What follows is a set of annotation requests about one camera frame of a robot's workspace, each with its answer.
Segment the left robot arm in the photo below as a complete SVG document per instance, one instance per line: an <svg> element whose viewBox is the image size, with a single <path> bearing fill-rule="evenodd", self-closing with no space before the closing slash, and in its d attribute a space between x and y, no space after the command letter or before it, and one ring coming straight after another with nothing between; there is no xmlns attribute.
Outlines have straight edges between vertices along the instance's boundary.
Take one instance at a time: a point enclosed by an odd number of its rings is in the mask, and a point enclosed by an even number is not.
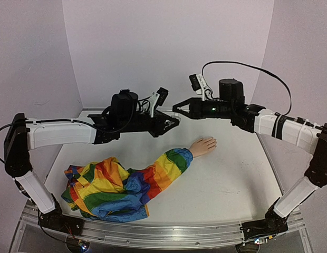
<svg viewBox="0 0 327 253"><path fill-rule="evenodd" d="M39 226L79 236L84 220L63 214L55 196L33 171L29 151L59 144L104 144L128 132L149 132L157 138L180 123L179 117L157 110L167 95L168 91L160 88L146 99L146 105L141 105L136 93L121 90L100 114L76 119L36 120L23 113L14 116L5 126L8 132L1 162L18 190L37 206Z"/></svg>

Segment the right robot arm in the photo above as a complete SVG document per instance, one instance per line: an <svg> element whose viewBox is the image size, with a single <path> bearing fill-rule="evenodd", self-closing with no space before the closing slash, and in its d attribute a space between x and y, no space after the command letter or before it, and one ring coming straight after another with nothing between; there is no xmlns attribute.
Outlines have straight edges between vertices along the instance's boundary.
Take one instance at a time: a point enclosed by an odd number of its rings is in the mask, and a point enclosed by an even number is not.
<svg viewBox="0 0 327 253"><path fill-rule="evenodd" d="M243 84L235 79L219 81L219 98L207 95L208 85L201 74L189 77L196 98L172 107L173 112L190 119L229 119L233 126L291 143L312 155L309 167L294 186L268 209L264 219L245 222L240 230L245 242L256 244L288 230L291 212L318 188L327 185L327 123L319 126L303 118L292 118L256 104L245 104Z"/></svg>

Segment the clear nail polish bottle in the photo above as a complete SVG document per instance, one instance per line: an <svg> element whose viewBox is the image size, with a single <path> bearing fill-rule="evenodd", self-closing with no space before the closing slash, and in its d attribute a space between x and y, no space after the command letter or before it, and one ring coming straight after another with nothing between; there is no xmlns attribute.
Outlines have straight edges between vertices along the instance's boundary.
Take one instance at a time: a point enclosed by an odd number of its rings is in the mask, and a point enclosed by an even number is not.
<svg viewBox="0 0 327 253"><path fill-rule="evenodd" d="M174 113L171 115L176 121L180 122L181 121L181 118L180 118L180 115L179 117L174 117Z"/></svg>

